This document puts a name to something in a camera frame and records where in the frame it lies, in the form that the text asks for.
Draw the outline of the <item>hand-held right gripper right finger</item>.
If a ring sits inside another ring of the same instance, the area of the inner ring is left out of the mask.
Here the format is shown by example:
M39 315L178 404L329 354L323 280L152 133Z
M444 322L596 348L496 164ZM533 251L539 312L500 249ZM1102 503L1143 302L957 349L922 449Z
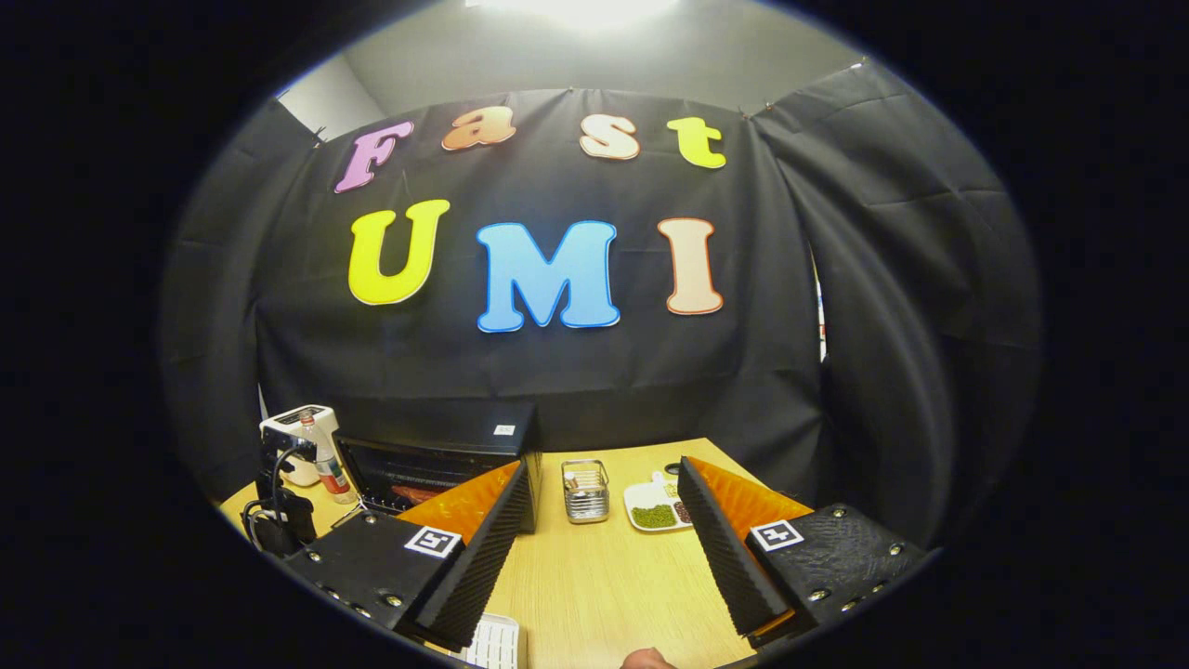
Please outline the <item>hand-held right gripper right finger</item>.
M726 613L755 649L853 618L929 558L853 505L809 509L698 457L678 492Z

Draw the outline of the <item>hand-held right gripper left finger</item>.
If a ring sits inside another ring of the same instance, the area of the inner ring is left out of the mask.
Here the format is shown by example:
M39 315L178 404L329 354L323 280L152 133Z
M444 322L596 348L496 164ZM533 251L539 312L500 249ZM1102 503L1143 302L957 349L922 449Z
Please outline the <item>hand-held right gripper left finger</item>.
M360 512L281 563L377 627L461 649L529 505L527 468L512 461L397 516Z

